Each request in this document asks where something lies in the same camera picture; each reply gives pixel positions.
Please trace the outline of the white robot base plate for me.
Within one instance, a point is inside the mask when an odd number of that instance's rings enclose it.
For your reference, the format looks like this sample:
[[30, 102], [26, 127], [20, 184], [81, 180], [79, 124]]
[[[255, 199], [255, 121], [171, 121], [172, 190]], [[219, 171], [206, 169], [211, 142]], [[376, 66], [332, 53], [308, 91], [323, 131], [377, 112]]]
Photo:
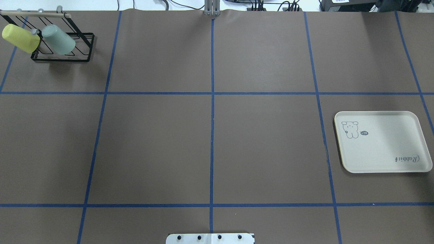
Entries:
[[174, 233], [166, 244], [254, 244], [252, 233]]

